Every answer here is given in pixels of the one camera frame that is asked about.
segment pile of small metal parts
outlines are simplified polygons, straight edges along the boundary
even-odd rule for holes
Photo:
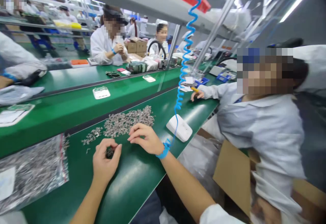
[[[89,145],[90,142],[94,141],[96,138],[102,135],[102,129],[103,127],[96,127],[93,129],[87,136],[85,140],[82,140],[81,142],[83,145]]]
[[[112,79],[119,78],[121,75],[114,71],[106,71],[105,74]]]
[[[151,114],[151,106],[146,106],[143,110],[131,110],[127,114],[109,115],[109,118],[104,123],[106,130],[103,134],[106,137],[115,138],[129,133],[130,128],[137,123],[153,126],[154,117]]]
[[[21,209],[69,180],[63,134],[0,160],[0,173],[15,168],[12,194],[0,201],[0,215]]]

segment white smock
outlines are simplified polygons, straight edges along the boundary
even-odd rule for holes
[[[156,38],[151,38],[151,39],[149,39],[149,41],[147,42],[146,51],[148,50],[149,45],[150,45],[153,41],[155,41],[155,40],[156,40]],[[168,46],[167,41],[163,41],[162,46],[163,46],[163,48],[164,48],[164,50],[165,50],[165,54],[166,54],[166,58],[167,58],[168,53],[169,53],[169,46]],[[158,45],[157,43],[154,43],[154,44],[150,47],[150,50],[149,50],[149,56],[150,56],[150,57],[154,57],[155,55],[159,55],[160,58],[162,58],[162,59],[164,58],[164,52],[163,52],[162,49],[160,49],[160,52],[159,52],[159,45]]]
[[[47,71],[47,67],[40,60],[2,32],[0,32],[0,56],[3,59],[0,62],[4,63],[2,71],[17,80],[26,79],[37,70],[43,71],[40,76]]]
[[[305,81],[296,91],[316,92],[326,89],[326,45],[311,45],[293,48],[293,57],[302,59],[309,65]]]
[[[257,150],[261,160],[253,172],[257,194],[291,220],[297,218],[302,209],[291,192],[293,179],[305,178],[300,154],[304,131],[291,95],[235,103],[244,95],[237,93],[237,83],[200,85],[198,89],[204,92],[204,99],[220,99],[218,113],[202,128],[237,148]]]
[[[132,38],[132,37],[139,37],[140,36],[140,31],[139,27],[136,25],[137,28],[137,36],[136,36],[136,31],[135,31],[135,24],[130,25],[129,30],[127,35]]]
[[[123,39],[120,35],[117,35],[112,41],[104,25],[95,30],[91,35],[91,53],[94,61],[99,65],[123,65],[123,60],[120,54],[116,54],[111,59],[108,59],[105,55],[106,52],[112,51],[112,49],[118,43],[124,46],[124,52],[128,54],[128,51],[123,43]]]
[[[183,49],[186,45],[187,42],[184,41],[184,39],[187,37],[187,35],[190,33],[191,31],[187,31],[183,36],[182,36],[182,41],[180,43],[180,45],[177,48],[177,52],[181,52],[181,53],[186,53],[186,51]]]

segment green workbench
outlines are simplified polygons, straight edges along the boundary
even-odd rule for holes
[[[176,95],[177,88],[174,88],[125,112],[151,106],[153,115],[156,116],[153,129],[158,137],[162,141],[172,139],[173,134],[165,125],[174,115]],[[189,101],[190,96],[191,92],[185,94],[178,114],[192,128],[193,136],[218,105],[218,101],[209,99],[192,103]],[[97,138],[90,145],[83,145],[81,141],[93,128],[103,124],[104,121],[70,137],[67,151],[69,182],[23,208],[28,223],[69,223],[90,187],[93,176],[92,155],[103,137]],[[147,154],[139,145],[131,145],[127,137],[124,135],[115,139],[117,143],[123,144],[120,163],[104,194],[96,223],[128,224],[165,175],[159,159]],[[174,156],[178,157],[189,141],[182,143],[176,139],[171,147]]]

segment blue anti-static wrist strap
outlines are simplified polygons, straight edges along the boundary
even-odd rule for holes
[[[159,159],[164,159],[167,156],[167,153],[170,150],[170,144],[164,142],[163,145],[164,145],[163,153],[161,153],[160,155],[156,155],[156,157],[158,157]]]

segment white device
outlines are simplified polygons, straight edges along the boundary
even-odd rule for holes
[[[193,133],[193,130],[181,118],[180,115],[177,114],[177,118],[178,118],[178,129],[177,129],[176,137],[180,141],[185,142],[190,138],[191,134]],[[174,134],[177,127],[177,119],[175,115],[173,115],[173,117],[169,120],[169,122],[166,124],[166,127]]]
[[[210,70],[210,74],[218,76],[220,73],[224,72],[226,68],[224,67],[219,67],[219,66],[213,66],[212,69]]]

